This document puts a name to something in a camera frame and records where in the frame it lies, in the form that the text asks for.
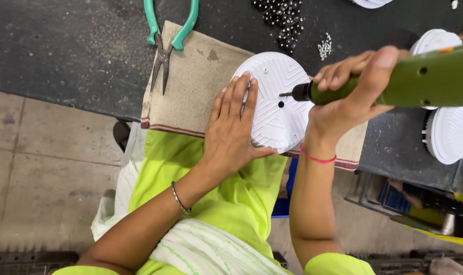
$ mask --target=green screwdriver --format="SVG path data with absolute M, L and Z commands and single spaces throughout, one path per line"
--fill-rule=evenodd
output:
M 318 91 L 318 84 L 311 81 L 296 85 L 292 92 L 279 96 L 325 105 L 347 97 L 357 86 L 358 79 L 358 76 L 350 77 L 337 91 Z M 463 106 L 463 45 L 399 61 L 389 84 L 375 103 L 397 107 Z

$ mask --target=fingernail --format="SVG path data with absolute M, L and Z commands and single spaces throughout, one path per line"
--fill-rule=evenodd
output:
M 338 77 L 336 76 L 332 79 L 332 82 L 330 82 L 330 85 L 335 85 L 337 82 L 338 82 Z
M 374 61 L 374 65 L 377 67 L 391 68 L 394 66 L 397 60 L 397 55 L 391 52 L 386 52 L 377 57 L 377 59 Z
M 326 79 L 323 78 L 323 79 L 320 81 L 320 83 L 318 84 L 318 87 L 324 86 L 325 84 L 326 84 Z

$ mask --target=yellow object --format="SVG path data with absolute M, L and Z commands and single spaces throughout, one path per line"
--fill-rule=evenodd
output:
M 204 140 L 199 137 L 149 130 L 145 159 L 129 210 L 137 209 L 168 188 L 172 181 L 183 177 L 203 156 L 203 144 Z M 193 205 L 189 216 L 234 235 L 279 266 L 266 239 L 271 231 L 271 213 L 286 160 L 283 156 L 275 156 L 252 161 Z M 69 267 L 54 273 L 69 274 L 115 273 L 93 267 Z M 137 275 L 149 274 L 182 273 L 174 266 L 148 260 Z M 326 253 L 311 259 L 306 265 L 305 274 L 374 275 L 374 272 L 364 261 L 343 254 Z
M 463 195 L 462 194 L 454 193 L 454 196 L 455 196 L 456 201 L 463 203 Z M 396 221 L 404 224 L 402 222 L 402 220 L 410 219 L 410 217 L 415 217 L 415 218 L 418 218 L 418 219 L 423 220 L 425 222 L 435 224 L 435 225 L 439 225 L 439 226 L 442 226 L 443 221 L 445 220 L 445 215 L 442 214 L 442 213 L 436 212 L 435 210 L 411 208 L 410 211 L 408 212 L 408 216 L 397 216 Z M 421 230 L 421 229 L 417 229 L 417 228 L 413 228 L 413 229 L 415 229 L 416 231 L 422 232 L 424 234 L 427 234 L 429 236 L 432 236 L 432 237 L 434 237 L 436 239 L 439 239 L 439 240 L 449 241 L 449 242 L 452 242 L 452 243 L 457 243 L 457 244 L 463 245 L 463 238 L 437 235 L 437 234 L 433 234 L 431 232 Z

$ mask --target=hand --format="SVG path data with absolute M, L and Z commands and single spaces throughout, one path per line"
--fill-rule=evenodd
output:
M 314 83 L 319 83 L 320 91 L 341 88 L 351 74 L 360 74 L 360 78 L 348 97 L 325 106 L 315 105 L 310 110 L 303 145 L 306 152 L 315 158 L 331 159 L 335 156 L 338 140 L 346 132 L 393 109 L 392 106 L 373 104 L 389 83 L 397 60 L 407 56 L 408 51 L 387 46 L 323 67 L 313 79 Z
M 235 76 L 216 96 L 206 127 L 200 164 L 222 175 L 222 180 L 254 159 L 278 154 L 270 147 L 254 148 L 250 142 L 258 83 L 255 78 L 250 81 L 247 101 L 241 112 L 249 80 L 250 72 L 244 72 L 240 78 Z

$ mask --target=pink thread bracelet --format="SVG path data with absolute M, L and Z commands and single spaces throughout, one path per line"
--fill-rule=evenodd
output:
M 299 149 L 301 150 L 301 153 L 303 153 L 308 159 L 317 161 L 317 162 L 319 162 L 319 163 L 329 163 L 329 162 L 335 161 L 335 159 L 337 159 L 337 155 L 336 155 L 336 154 L 335 154 L 335 157 L 334 157 L 333 159 L 328 159 L 328 160 L 315 159 L 315 158 L 311 157 L 310 155 L 308 155 L 306 152 L 304 152 L 304 150 L 303 150 L 303 144 L 301 144 L 301 145 L 299 146 Z

